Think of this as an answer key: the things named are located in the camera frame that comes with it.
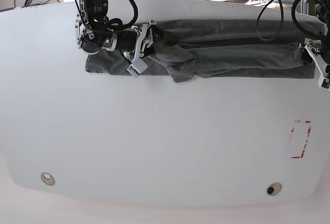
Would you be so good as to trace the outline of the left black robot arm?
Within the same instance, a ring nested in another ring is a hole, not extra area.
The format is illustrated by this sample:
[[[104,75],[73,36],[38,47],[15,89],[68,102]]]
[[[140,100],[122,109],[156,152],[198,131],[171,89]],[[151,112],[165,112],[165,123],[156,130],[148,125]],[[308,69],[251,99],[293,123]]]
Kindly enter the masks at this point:
[[[306,30],[298,23],[295,17],[294,10],[300,1],[301,0],[295,0],[292,6],[291,17],[293,23],[302,33],[307,35],[307,38],[321,41],[320,54],[324,62],[327,64],[325,68],[325,76],[329,78],[329,32],[327,32],[327,34],[325,35],[323,35],[322,33],[315,34],[311,31]],[[327,27],[329,27],[329,4],[327,3],[326,0],[314,0],[314,1],[316,3],[315,4],[316,16],[321,22],[323,22],[324,24],[327,25]]]

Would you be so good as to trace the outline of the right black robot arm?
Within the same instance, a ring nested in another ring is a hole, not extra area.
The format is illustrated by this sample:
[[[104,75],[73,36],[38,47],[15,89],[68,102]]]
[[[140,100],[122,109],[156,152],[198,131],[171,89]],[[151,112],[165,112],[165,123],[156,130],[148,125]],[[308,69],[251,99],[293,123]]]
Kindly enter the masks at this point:
[[[138,7],[134,0],[128,0],[133,9],[133,18],[123,23],[120,18],[108,17],[108,0],[76,0],[76,41],[79,49],[89,55],[96,55],[102,49],[121,54],[130,68],[142,72],[147,65],[142,61],[144,54],[157,41],[171,44],[173,35],[161,30],[156,21],[136,26]]]

